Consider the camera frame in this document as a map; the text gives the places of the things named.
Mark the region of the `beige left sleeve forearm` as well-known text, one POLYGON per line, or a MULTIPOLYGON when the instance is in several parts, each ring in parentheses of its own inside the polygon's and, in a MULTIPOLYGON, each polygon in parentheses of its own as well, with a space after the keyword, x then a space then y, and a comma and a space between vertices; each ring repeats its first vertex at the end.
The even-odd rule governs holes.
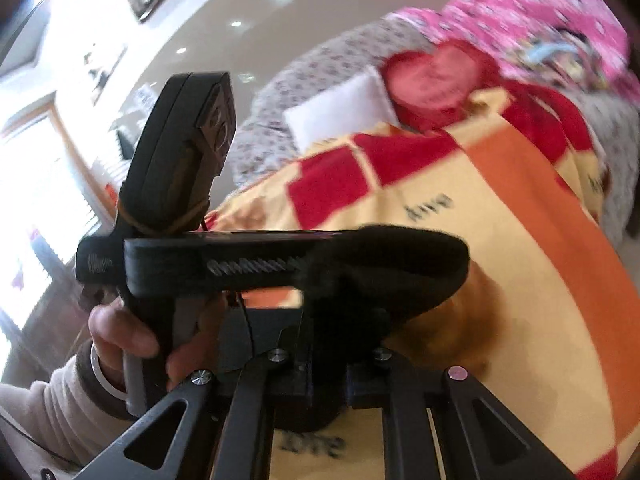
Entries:
POLYGON ((74 478, 133 423, 87 341, 48 382, 1 385, 1 477, 74 478))

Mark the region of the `left hand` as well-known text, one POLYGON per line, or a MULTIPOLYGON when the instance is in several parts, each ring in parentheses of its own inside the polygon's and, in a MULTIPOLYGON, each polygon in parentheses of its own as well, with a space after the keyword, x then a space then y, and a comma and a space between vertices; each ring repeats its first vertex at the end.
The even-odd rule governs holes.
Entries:
MULTIPOLYGON (((186 376, 196 370, 215 369, 218 336, 226 307, 226 300, 222 297, 209 300, 201 310, 198 329, 193 337, 168 356, 165 363, 168 391, 177 387, 186 376)), ((102 375, 112 387, 121 392, 126 391, 122 367, 124 354, 151 359, 160 351, 152 330, 132 315, 119 299, 110 304, 95 306, 89 315, 88 329, 102 375)))

